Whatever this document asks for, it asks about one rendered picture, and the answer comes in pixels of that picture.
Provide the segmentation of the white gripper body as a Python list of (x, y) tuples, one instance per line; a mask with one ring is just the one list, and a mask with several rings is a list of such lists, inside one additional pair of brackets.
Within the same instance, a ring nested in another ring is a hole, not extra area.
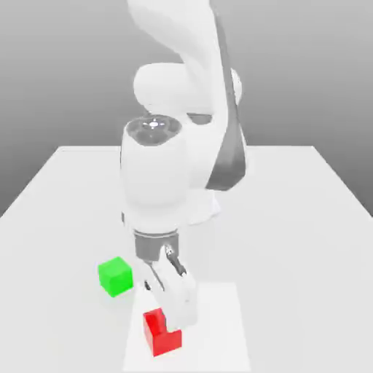
[(168, 259), (143, 262), (142, 271), (166, 318), (197, 317), (197, 284), (181, 265)]

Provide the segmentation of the small red cube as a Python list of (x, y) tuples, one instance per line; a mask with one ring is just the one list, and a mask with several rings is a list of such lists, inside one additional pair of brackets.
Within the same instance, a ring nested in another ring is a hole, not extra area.
[(165, 315), (161, 308), (144, 313), (143, 326), (147, 344), (154, 357), (182, 346), (181, 330), (167, 330)]

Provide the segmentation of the small green cube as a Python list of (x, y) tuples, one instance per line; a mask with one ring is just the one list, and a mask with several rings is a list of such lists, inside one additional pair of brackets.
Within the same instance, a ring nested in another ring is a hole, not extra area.
[(99, 264), (98, 277), (110, 297), (117, 297), (133, 287), (132, 267), (120, 256)]

